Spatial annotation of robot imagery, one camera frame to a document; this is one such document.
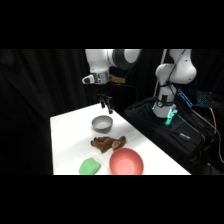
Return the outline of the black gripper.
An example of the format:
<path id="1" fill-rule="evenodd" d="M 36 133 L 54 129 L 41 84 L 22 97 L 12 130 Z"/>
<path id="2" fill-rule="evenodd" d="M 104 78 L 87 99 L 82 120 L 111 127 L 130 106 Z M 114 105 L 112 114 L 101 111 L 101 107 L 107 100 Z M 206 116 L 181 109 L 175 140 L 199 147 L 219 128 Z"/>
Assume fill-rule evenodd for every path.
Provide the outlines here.
<path id="1" fill-rule="evenodd" d="M 101 107 L 105 108 L 105 102 L 108 107 L 109 114 L 113 113 L 113 98 L 108 96 L 110 94 L 110 83 L 96 85 L 96 93 L 99 95 L 99 102 L 101 103 Z"/>

